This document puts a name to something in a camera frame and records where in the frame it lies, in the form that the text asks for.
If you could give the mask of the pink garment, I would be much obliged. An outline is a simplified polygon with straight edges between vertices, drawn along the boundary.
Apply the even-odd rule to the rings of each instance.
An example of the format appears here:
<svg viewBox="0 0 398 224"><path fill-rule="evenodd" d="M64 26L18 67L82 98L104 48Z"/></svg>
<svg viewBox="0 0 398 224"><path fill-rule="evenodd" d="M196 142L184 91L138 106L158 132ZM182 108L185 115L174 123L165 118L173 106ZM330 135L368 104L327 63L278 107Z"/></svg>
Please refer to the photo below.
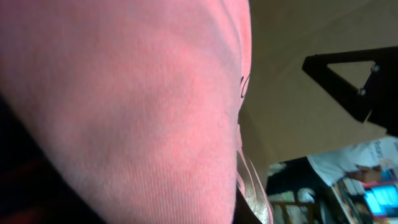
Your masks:
<svg viewBox="0 0 398 224"><path fill-rule="evenodd" d="M2 1L1 96L109 223L272 210L244 156L248 1Z"/></svg>

